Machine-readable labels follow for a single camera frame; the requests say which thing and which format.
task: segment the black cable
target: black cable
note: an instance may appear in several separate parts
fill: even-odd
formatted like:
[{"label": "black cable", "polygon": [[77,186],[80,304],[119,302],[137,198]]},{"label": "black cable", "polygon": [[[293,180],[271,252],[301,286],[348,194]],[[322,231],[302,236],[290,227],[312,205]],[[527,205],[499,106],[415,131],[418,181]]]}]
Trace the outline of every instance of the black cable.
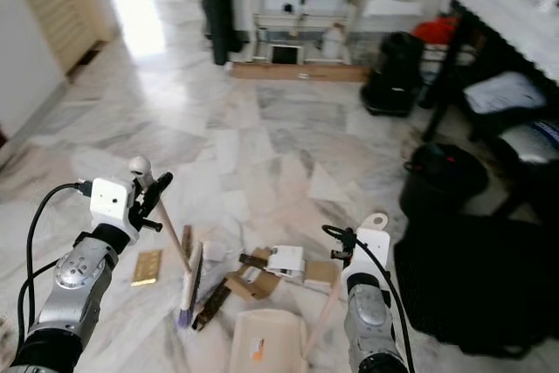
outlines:
[{"label": "black cable", "polygon": [[[55,259],[53,262],[47,264],[46,266],[42,266],[39,268],[35,273],[33,273],[33,279],[41,275],[47,270],[53,268],[56,263],[58,262]],[[19,296],[17,297],[17,329],[19,331],[19,337],[17,340],[17,351],[21,349],[21,346],[24,345],[24,338],[25,338],[25,319],[24,319],[24,299],[25,299],[25,291],[29,286],[29,281],[24,281],[24,284],[19,289]]]},{"label": "black cable", "polygon": [[37,227],[38,218],[41,216],[41,213],[45,209],[46,204],[48,201],[56,194],[57,192],[64,190],[66,188],[74,188],[78,189],[80,186],[79,183],[63,183],[58,187],[49,191],[49,193],[43,198],[43,201],[38,205],[37,211],[35,212],[35,216],[33,216],[33,220],[31,221],[31,226],[29,226],[29,232],[27,233],[27,246],[25,249],[25,257],[27,258],[27,282],[29,287],[29,325],[28,328],[31,327],[33,322],[35,321],[35,284],[33,282],[33,236],[35,235],[35,228]]},{"label": "black cable", "polygon": [[396,301],[396,306],[397,306],[397,309],[398,309],[398,313],[400,315],[400,321],[402,322],[402,335],[404,337],[405,357],[408,361],[408,368],[410,370],[410,373],[415,373],[415,369],[413,367],[413,358],[412,358],[412,355],[411,355],[410,337],[408,335],[408,326],[407,326],[407,323],[406,323],[406,320],[405,320],[404,307],[402,306],[402,302],[400,301],[400,296],[399,296],[398,292],[396,291],[396,288],[394,287],[394,285],[392,284],[392,281],[390,280],[389,273],[384,269],[383,265],[378,261],[378,259],[373,254],[373,252],[371,252],[369,250],[369,247],[366,246],[361,240],[359,240],[357,238],[357,236],[353,233],[353,229],[347,228],[346,230],[343,230],[343,229],[340,229],[339,227],[330,226],[328,224],[325,224],[325,225],[322,226],[322,230],[327,235],[331,236],[332,238],[335,238],[335,239],[340,240],[342,242],[352,241],[356,245],[359,245],[359,247],[361,247],[361,249],[364,250],[364,252],[367,254],[367,256],[375,263],[376,267],[378,268],[378,270],[383,275],[384,281],[386,281],[386,284],[388,284],[390,292],[392,293],[392,296],[394,297],[394,300]]}]

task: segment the wooden plank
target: wooden plank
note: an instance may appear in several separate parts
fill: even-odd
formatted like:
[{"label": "wooden plank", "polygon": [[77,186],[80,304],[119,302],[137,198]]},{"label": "wooden plank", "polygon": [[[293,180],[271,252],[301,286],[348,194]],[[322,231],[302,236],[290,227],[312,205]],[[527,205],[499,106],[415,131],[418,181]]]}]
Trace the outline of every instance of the wooden plank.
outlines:
[{"label": "wooden plank", "polygon": [[367,66],[345,65],[273,65],[233,63],[231,74],[239,79],[321,80],[325,82],[365,82]]}]

